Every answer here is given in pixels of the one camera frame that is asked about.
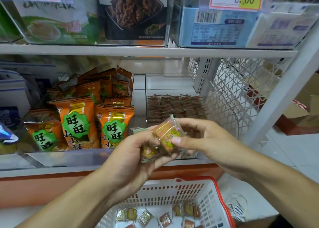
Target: shopping basket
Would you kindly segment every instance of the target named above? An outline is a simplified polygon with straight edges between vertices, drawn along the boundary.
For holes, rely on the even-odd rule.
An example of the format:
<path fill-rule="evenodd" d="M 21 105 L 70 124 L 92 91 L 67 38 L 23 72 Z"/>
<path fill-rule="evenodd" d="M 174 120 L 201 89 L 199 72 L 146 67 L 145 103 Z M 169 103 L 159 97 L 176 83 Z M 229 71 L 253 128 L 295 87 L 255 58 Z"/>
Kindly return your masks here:
<path fill-rule="evenodd" d="M 217 182 L 212 177 L 185 177 L 147 181 L 141 189 L 124 202 L 112 207 L 98 223 L 96 228 L 124 228 L 132 222 L 117 222 L 117 210 L 137 208 L 138 218 L 145 208 L 154 216 L 146 228 L 157 228 L 157 219 L 169 212 L 173 223 L 168 228 L 180 228 L 183 218 L 172 218 L 172 206 L 180 201 L 196 203 L 201 217 L 195 225 L 205 228 L 235 228 L 232 216 L 225 205 Z"/>

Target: white metal shelf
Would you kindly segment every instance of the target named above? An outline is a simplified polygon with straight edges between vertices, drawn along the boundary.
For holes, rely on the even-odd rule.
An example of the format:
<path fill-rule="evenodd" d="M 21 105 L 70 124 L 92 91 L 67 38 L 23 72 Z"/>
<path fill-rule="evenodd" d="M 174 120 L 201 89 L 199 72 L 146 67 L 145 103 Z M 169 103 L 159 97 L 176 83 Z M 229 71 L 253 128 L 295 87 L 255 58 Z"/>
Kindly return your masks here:
<path fill-rule="evenodd" d="M 130 57 L 294 57 L 297 50 L 204 49 L 112 46 L 59 46 L 0 44 L 0 54 L 22 55 L 86 55 Z"/>

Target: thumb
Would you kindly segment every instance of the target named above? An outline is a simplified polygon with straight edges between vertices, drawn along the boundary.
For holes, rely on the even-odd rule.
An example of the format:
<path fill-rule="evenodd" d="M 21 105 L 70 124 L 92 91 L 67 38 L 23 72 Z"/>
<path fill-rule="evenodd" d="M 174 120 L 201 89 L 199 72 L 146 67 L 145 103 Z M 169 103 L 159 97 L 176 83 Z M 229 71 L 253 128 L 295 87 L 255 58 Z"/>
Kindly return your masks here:
<path fill-rule="evenodd" d="M 202 149 L 202 139 L 191 138 L 188 136 L 185 137 L 173 137 L 172 143 L 178 147 L 200 151 Z"/>

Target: hand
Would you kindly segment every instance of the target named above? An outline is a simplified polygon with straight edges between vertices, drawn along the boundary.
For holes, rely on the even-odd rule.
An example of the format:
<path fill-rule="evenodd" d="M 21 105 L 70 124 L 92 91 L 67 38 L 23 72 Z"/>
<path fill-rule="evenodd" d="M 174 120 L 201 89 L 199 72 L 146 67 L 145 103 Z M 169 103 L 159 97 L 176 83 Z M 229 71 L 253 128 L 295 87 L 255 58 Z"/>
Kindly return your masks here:
<path fill-rule="evenodd" d="M 201 138 L 173 137 L 172 143 L 178 147 L 201 151 L 216 162 L 225 172 L 241 180 L 241 170 L 257 152 L 251 150 L 217 123 L 191 118 L 176 119 L 183 130 L 195 129 Z"/>
<path fill-rule="evenodd" d="M 141 131 L 123 140 L 101 167 L 111 188 L 111 205 L 118 204 L 135 194 L 151 173 L 179 156 L 163 156 L 155 161 L 141 163 L 141 146 L 145 143 L 159 145 L 151 131 Z"/>

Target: fingernail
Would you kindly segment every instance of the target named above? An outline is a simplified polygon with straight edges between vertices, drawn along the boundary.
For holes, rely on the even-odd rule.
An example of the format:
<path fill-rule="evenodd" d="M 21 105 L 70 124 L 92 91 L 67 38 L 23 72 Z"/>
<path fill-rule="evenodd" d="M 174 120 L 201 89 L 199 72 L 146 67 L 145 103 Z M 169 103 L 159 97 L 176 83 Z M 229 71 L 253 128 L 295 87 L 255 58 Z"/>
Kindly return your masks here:
<path fill-rule="evenodd" d="M 181 143 L 181 138 L 180 137 L 173 137 L 172 143 L 175 145 L 179 145 Z"/>

